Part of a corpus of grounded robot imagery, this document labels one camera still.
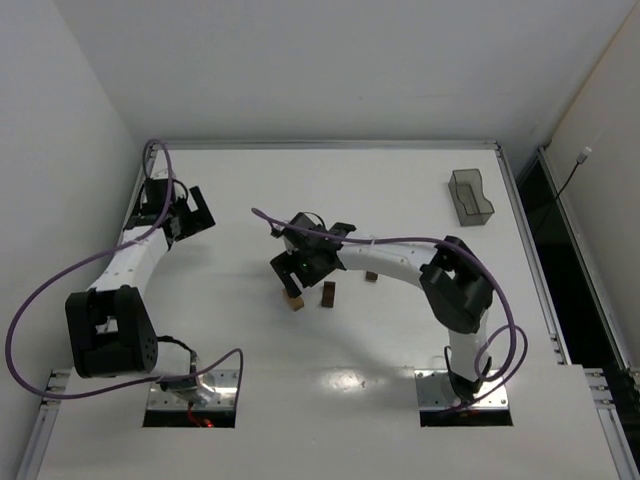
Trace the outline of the thin light wood plank block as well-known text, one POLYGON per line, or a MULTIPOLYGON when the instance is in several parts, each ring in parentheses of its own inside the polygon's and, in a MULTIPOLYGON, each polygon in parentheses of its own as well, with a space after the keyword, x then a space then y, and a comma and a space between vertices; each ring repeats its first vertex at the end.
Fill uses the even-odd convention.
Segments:
POLYGON ((301 296, 291 296, 286 290, 283 291, 283 296, 289 308, 294 312, 301 310, 305 306, 304 299, 301 296))

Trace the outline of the dark wood arch block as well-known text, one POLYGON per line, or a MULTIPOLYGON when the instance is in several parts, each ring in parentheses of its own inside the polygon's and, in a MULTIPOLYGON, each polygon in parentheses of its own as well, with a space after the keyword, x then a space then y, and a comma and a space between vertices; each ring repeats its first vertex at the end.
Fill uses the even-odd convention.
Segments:
POLYGON ((336 283, 325 281, 322 289, 321 306, 323 308, 333 308, 335 303, 336 283))

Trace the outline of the smoky transparent plastic box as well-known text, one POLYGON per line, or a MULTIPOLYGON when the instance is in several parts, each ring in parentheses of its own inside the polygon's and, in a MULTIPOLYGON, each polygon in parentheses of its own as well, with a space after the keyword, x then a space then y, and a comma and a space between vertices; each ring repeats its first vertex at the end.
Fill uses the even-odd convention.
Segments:
POLYGON ((484 226, 495 213, 493 204, 484 194, 479 169, 453 170, 448 188, 462 227, 484 226))

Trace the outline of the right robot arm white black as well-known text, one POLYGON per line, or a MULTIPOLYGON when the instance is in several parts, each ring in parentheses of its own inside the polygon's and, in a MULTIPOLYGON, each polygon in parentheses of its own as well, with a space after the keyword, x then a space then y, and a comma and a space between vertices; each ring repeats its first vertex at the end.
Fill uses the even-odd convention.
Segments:
POLYGON ((357 239, 356 227, 336 223, 327 229, 300 212, 288 227, 271 228, 285 251, 270 261, 285 295, 297 301, 302 290, 336 270, 364 271, 421 289, 435 319, 448 330, 449 381, 456 395, 470 402, 491 368, 486 342, 486 313, 494 287, 471 260, 474 255, 457 237, 428 248, 410 241, 357 239))

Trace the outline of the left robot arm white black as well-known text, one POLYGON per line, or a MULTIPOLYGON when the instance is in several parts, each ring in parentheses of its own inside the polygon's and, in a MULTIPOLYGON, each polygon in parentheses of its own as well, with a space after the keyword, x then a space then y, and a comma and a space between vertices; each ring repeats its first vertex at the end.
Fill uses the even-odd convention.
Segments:
POLYGON ((175 243, 215 225, 199 187, 172 194, 165 219, 168 175, 144 181, 117 251, 86 291, 72 293, 65 314, 74 366, 82 378, 156 377, 169 382, 196 371, 197 354, 183 342, 156 334, 144 303, 155 267, 175 243))

